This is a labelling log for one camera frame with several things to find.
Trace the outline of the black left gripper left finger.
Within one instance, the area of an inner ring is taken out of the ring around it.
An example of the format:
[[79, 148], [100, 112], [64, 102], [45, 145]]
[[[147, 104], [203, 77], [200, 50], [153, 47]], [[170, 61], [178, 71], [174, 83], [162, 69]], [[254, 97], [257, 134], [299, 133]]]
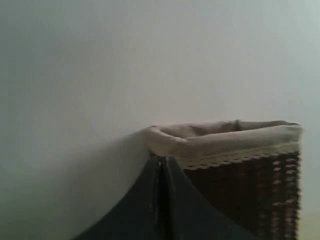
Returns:
[[161, 240], [159, 222], [159, 175], [157, 157], [146, 161], [136, 182], [125, 196], [76, 240]]

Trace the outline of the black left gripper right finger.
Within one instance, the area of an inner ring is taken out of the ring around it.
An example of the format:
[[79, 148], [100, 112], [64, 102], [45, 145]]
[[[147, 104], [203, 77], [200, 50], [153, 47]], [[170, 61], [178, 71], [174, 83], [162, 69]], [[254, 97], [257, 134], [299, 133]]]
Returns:
[[256, 240], [256, 236], [220, 213], [192, 185], [173, 157], [164, 158], [174, 240]]

